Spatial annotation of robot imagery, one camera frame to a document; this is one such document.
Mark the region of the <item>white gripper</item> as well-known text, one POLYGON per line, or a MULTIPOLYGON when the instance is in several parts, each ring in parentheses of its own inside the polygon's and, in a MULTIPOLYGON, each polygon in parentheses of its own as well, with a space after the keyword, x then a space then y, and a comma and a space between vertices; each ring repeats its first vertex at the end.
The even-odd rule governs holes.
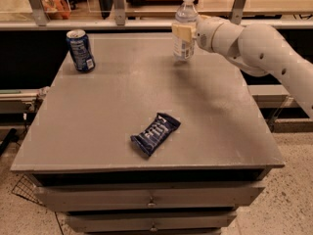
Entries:
POLYGON ((192 43, 196 35, 198 46, 209 53, 213 53, 212 41, 214 34, 218 27, 224 23, 225 20, 218 17, 199 15, 197 24, 174 23, 171 26, 173 39, 192 43))

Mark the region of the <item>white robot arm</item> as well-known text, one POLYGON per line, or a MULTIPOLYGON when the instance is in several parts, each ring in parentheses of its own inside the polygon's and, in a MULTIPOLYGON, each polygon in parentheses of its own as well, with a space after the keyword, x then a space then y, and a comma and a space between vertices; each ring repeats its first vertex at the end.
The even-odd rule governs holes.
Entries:
POLYGON ((241 26, 218 17, 199 16, 193 23, 174 23, 178 39, 216 53, 252 76, 273 75, 313 118, 313 64, 303 59, 271 25, 241 26))

